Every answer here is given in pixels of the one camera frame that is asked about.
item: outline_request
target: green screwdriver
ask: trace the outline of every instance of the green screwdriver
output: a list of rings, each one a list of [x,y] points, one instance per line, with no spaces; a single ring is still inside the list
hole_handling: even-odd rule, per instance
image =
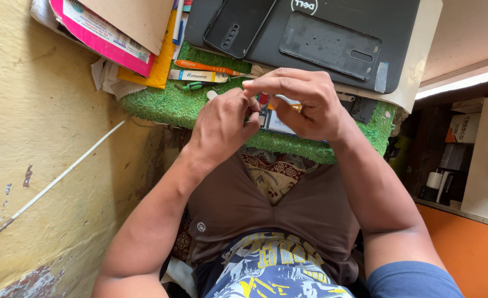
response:
[[[232,78],[240,78],[240,77],[247,76],[247,75],[250,75],[250,74],[239,75],[239,76],[234,76],[234,77],[228,77],[227,78],[227,81],[228,82],[231,82],[231,79]],[[193,82],[193,83],[188,83],[187,85],[185,85],[183,87],[180,87],[180,86],[178,86],[176,84],[174,84],[174,86],[176,86],[176,88],[180,89],[181,91],[192,91],[192,90],[200,89],[201,87],[211,87],[211,86],[216,86],[218,84],[223,84],[223,83],[217,83],[217,82]]]

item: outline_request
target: orange toothbrush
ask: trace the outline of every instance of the orange toothbrush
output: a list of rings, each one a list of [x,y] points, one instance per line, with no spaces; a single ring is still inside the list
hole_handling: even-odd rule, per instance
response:
[[[243,73],[230,70],[229,68],[226,67],[210,66],[210,65],[205,65],[197,62],[187,61],[187,60],[175,60],[174,64],[185,68],[192,68],[194,70],[214,71],[217,73],[227,73],[228,75],[243,75]]]

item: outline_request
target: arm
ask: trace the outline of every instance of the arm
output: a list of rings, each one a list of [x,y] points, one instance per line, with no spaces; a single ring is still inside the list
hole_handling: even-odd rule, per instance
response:
[[[244,124],[247,112],[255,111]],[[159,272],[193,190],[259,130],[256,100],[232,89],[204,106],[189,143],[125,221],[106,251],[93,297],[166,296]]]
[[[325,139],[333,148],[349,204],[364,233],[368,276],[382,265],[403,260],[444,269],[413,200],[341,106],[326,72],[280,68],[242,85],[247,97],[265,92],[300,101],[303,107],[297,113],[279,98],[270,100],[281,121],[298,136]]]

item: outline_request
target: green mat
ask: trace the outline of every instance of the green mat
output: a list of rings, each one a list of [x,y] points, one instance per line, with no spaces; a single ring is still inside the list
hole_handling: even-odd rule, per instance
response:
[[[178,59],[207,65],[225,66],[242,73],[249,73],[251,70],[251,64],[249,63],[194,49],[185,41],[181,46]],[[171,68],[184,69],[174,63]],[[242,78],[237,78],[229,83],[221,84],[216,87],[217,89],[220,88],[220,91],[217,92],[221,94],[231,88],[241,87],[242,80]],[[143,119],[193,128],[198,112],[208,100],[206,93],[212,89],[204,87],[195,91],[182,92],[174,86],[174,84],[185,85],[187,82],[168,80],[164,90],[148,87],[145,90],[123,97],[121,105],[130,114]],[[388,145],[388,137],[392,130],[391,122],[395,117],[396,111],[397,107],[395,105],[379,101],[370,123],[362,124],[357,121],[362,132],[364,132],[369,142],[380,155],[384,154]],[[330,146],[313,140],[260,131],[249,139],[246,145],[272,152],[297,154],[317,163],[336,163],[336,158]]]

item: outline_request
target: white cable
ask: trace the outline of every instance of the white cable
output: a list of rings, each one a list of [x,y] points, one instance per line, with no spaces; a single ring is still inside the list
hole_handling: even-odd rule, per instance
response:
[[[65,177],[73,168],[78,165],[83,159],[85,159],[95,148],[97,148],[98,145],[102,143],[106,138],[108,138],[109,135],[111,135],[117,128],[119,128],[124,122],[128,121],[132,116],[128,116],[128,118],[124,119],[121,121],[121,123],[117,124],[114,128],[112,128],[107,134],[104,135],[98,142],[95,143],[91,148],[89,148],[86,153],[84,153],[79,159],[75,161],[70,167],[68,167],[60,176],[58,176],[53,182],[51,182],[46,188],[44,188],[39,194],[37,194],[32,200],[30,200],[25,206],[23,206],[19,211],[17,211],[14,215],[12,215],[11,218],[9,218],[2,226],[0,226],[0,233],[3,231],[6,227],[9,226],[15,219],[18,218],[25,210],[27,210],[30,206],[32,206],[37,200],[39,200],[45,193],[47,193],[55,184],[58,183],[58,181],[62,180],[62,178]]]

